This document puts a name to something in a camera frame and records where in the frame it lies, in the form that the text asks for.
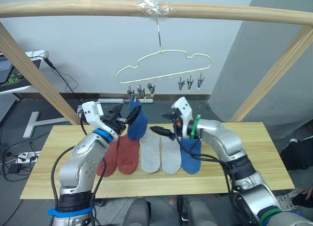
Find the power strip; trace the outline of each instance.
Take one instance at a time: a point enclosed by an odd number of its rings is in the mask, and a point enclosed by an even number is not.
[[[39,155],[40,155],[40,152],[41,152],[41,151],[35,151],[36,156],[39,156]],[[34,157],[34,158],[33,158],[34,160],[31,161],[32,163],[34,163],[34,162],[37,161],[36,156],[35,156],[34,152],[20,153],[20,154],[18,155],[19,158],[17,158],[17,163],[30,163],[30,158],[31,158],[31,157]]]

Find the robotic arm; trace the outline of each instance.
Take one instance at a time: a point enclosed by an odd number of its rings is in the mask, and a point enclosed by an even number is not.
[[[275,196],[256,171],[246,155],[239,136],[215,120],[194,120],[192,109],[185,97],[172,105],[173,112],[162,114],[173,121],[175,133],[159,126],[151,129],[162,136],[174,140],[176,135],[185,138],[201,138],[215,151],[218,159],[226,162],[227,174],[233,176],[232,184],[239,192],[235,198],[236,205],[244,216],[247,225],[262,225],[270,218],[268,226],[308,226],[313,225],[307,219],[291,212],[282,212]]]
[[[133,109],[127,118],[121,118],[123,104],[104,114],[99,102],[83,104],[87,122],[95,129],[74,146],[69,160],[61,167],[60,197],[57,208],[50,209],[54,226],[86,226],[90,223],[92,187],[99,162],[109,143],[118,139],[140,113],[141,105]]]

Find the wooden beam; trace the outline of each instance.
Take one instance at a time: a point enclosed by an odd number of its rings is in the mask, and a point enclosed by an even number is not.
[[[313,42],[313,27],[304,26],[295,36],[282,56],[269,70],[258,86],[252,91],[244,103],[234,113],[230,122],[240,122],[256,106],[257,103],[268,93],[277,81],[290,69],[293,63]]]
[[[0,51],[23,76],[56,108],[71,124],[78,125],[80,120],[76,112],[55,90],[44,74],[27,57],[10,33],[0,23]]]
[[[62,0],[0,3],[1,17],[30,16],[147,16],[141,1]],[[278,8],[160,2],[161,16],[313,25],[313,13]]]

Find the gray wall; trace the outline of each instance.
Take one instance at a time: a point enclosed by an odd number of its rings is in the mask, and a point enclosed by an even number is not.
[[[252,0],[250,6],[313,11],[313,0]],[[228,121],[301,27],[243,22],[209,99]],[[313,118],[313,46],[295,62],[244,121],[262,121],[272,137],[283,137]]]
[[[0,2],[40,0],[0,0]],[[251,0],[163,0],[174,2],[249,5]],[[149,18],[139,17],[21,17],[3,18],[1,22],[25,51],[49,51],[50,60],[63,73],[78,82],[76,92],[126,93],[127,86],[116,80],[116,73],[125,66],[136,65],[139,58],[159,50],[157,25]],[[159,22],[163,49],[181,49],[189,54],[198,52],[212,57],[206,70],[205,83],[191,93],[210,94],[237,35],[241,21],[163,19]],[[141,67],[121,74],[122,81],[148,78],[168,73],[201,68],[207,62],[186,59],[168,53],[149,58]],[[58,91],[64,83],[51,69],[44,74]],[[178,93],[178,79],[154,80],[156,93]]]

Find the wooden table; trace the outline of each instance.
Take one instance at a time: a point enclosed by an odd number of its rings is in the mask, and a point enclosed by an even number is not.
[[[170,129],[171,124],[157,124]],[[226,128],[235,131],[241,138],[255,169],[259,170],[272,190],[294,188],[288,172],[282,163],[263,123],[225,123]],[[54,126],[42,149],[40,157],[22,192],[21,199],[53,199],[50,185],[50,171],[57,156],[68,147],[77,144],[84,134],[80,126]],[[202,143],[202,153],[215,155],[212,148]],[[59,162],[55,173],[56,187],[61,165],[68,159],[66,154]],[[160,168],[147,174],[140,163],[130,175],[116,169],[113,175],[102,180],[98,198],[121,198],[134,196],[201,194],[227,192],[224,174],[219,164],[202,161],[201,169],[189,175],[181,168],[176,174],[165,174]]]

